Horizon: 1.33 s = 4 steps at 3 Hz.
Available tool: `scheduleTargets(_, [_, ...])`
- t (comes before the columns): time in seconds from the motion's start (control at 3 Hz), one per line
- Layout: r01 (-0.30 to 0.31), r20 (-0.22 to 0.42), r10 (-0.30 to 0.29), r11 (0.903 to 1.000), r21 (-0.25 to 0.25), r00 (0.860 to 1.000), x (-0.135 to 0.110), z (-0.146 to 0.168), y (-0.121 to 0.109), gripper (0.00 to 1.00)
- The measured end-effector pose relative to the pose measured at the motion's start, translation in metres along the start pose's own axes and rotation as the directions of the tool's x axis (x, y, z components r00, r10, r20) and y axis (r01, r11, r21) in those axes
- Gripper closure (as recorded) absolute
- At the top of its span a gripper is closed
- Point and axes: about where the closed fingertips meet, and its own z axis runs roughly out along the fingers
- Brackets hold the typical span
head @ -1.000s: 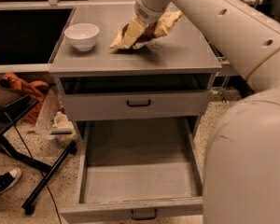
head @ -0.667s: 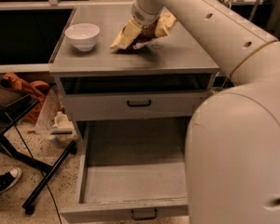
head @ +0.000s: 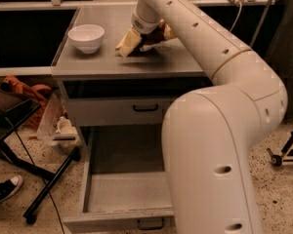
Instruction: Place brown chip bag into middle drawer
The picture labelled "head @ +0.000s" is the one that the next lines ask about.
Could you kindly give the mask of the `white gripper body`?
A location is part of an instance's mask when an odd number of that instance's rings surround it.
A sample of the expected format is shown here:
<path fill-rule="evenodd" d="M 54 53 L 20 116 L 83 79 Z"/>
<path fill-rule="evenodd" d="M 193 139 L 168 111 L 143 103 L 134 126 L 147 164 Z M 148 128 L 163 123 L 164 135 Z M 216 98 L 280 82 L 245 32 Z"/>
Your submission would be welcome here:
<path fill-rule="evenodd" d="M 131 23 L 142 34 L 151 33 L 160 22 L 159 14 L 145 1 L 138 0 Z"/>

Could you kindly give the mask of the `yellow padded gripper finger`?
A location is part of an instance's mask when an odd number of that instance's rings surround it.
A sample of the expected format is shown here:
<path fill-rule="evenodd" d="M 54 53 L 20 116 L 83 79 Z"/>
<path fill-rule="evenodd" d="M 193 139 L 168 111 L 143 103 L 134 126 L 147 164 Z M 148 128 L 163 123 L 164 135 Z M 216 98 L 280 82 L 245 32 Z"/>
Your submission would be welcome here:
<path fill-rule="evenodd" d="M 119 54 L 126 58 L 141 43 L 141 33 L 135 28 L 131 28 L 119 43 Z"/>

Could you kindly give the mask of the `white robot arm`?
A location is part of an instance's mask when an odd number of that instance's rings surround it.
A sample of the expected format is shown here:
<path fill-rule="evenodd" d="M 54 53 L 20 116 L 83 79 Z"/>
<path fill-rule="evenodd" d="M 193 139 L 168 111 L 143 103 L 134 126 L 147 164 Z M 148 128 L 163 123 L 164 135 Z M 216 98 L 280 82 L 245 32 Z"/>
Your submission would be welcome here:
<path fill-rule="evenodd" d="M 263 234 L 248 152 L 282 121 L 287 92 L 249 46 L 189 0 L 138 0 L 132 24 L 165 20 L 212 84 L 169 106 L 162 151 L 178 234 Z"/>

